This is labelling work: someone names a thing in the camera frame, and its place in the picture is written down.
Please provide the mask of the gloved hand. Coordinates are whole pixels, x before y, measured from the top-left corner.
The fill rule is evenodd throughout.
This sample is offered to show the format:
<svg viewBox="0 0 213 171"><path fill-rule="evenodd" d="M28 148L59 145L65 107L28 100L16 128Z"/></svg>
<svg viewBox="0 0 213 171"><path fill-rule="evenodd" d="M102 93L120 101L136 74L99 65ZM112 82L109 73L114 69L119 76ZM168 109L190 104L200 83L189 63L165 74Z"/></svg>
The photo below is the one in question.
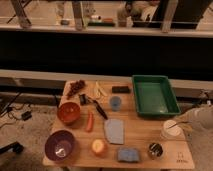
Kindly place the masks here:
<svg viewBox="0 0 213 171"><path fill-rule="evenodd" d="M192 122L189 120L187 113L177 115L174 120L178 123L178 126L186 132L194 132L195 129L192 127Z"/></svg>

